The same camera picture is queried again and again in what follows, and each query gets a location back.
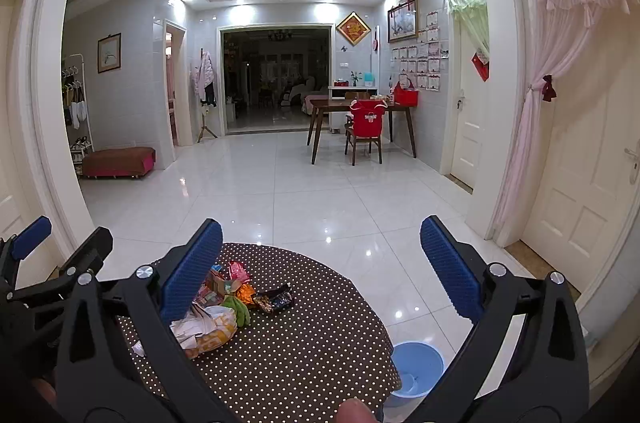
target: blue clamp pad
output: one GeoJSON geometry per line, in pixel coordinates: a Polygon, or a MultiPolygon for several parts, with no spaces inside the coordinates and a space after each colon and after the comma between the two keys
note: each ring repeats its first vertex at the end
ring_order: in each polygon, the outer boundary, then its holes
{"type": "Polygon", "coordinates": [[[11,256],[15,260],[26,259],[27,256],[38,247],[42,241],[51,235],[51,221],[41,215],[31,225],[27,226],[14,239],[11,256]]]}
{"type": "Polygon", "coordinates": [[[207,272],[222,249],[222,227],[213,220],[191,238],[188,253],[180,261],[162,288],[160,318],[165,324],[184,318],[207,272]]]}
{"type": "Polygon", "coordinates": [[[458,314],[476,324],[484,313],[480,283],[433,218],[422,222],[422,249],[458,314]]]}

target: wooden table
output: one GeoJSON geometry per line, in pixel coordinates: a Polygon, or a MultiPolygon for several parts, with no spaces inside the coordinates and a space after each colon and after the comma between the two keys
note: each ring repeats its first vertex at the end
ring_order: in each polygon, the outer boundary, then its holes
{"type": "MultiPolygon", "coordinates": [[[[314,139],[314,152],[313,156],[311,156],[311,165],[316,163],[316,154],[318,153],[318,143],[320,142],[320,131],[322,129],[322,118],[324,118],[324,113],[340,113],[340,111],[344,111],[345,113],[351,111],[350,105],[351,102],[349,100],[332,100],[332,99],[312,99],[309,100],[311,105],[314,107],[311,111],[311,121],[309,122],[309,135],[306,139],[306,144],[309,145],[311,143],[311,134],[314,130],[314,123],[316,124],[316,137],[314,139]]],[[[411,149],[414,153],[414,158],[416,158],[415,154],[415,138],[414,138],[414,124],[411,121],[411,108],[407,106],[401,106],[399,104],[387,104],[386,110],[389,113],[389,140],[393,142],[394,140],[394,111],[404,111],[406,115],[406,124],[409,128],[409,138],[411,139],[411,149]]]]}

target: framed painting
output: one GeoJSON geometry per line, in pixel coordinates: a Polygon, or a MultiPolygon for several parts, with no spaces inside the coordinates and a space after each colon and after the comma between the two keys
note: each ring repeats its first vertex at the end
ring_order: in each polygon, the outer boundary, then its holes
{"type": "Polygon", "coordinates": [[[388,41],[418,38],[418,0],[408,0],[386,12],[388,41]]]}
{"type": "Polygon", "coordinates": [[[98,73],[120,69],[120,42],[122,34],[109,35],[98,41],[98,73]]]}
{"type": "Polygon", "coordinates": [[[354,46],[367,36],[371,28],[356,12],[351,12],[351,15],[337,26],[337,30],[354,46]]]}

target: polka dot tablecloth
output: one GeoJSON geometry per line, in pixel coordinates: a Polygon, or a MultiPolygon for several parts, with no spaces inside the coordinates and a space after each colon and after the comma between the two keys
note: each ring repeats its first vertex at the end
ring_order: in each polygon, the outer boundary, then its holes
{"type": "MultiPolygon", "coordinates": [[[[275,316],[251,311],[251,326],[193,360],[206,383],[245,423],[330,423],[357,397],[374,411],[399,388],[392,344],[350,280],[286,249],[225,243],[216,261],[242,262],[256,291],[289,282],[295,304],[275,316]]],[[[121,319],[132,346],[132,323],[121,319]]],[[[148,388],[164,395],[145,358],[132,353],[148,388]]]]}

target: chandelier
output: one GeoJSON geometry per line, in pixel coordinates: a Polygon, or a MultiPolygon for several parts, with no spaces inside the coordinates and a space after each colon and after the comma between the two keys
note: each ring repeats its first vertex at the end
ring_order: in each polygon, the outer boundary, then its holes
{"type": "Polygon", "coordinates": [[[267,34],[267,38],[272,42],[282,42],[283,40],[289,40],[293,36],[291,30],[275,29],[267,34]]]}

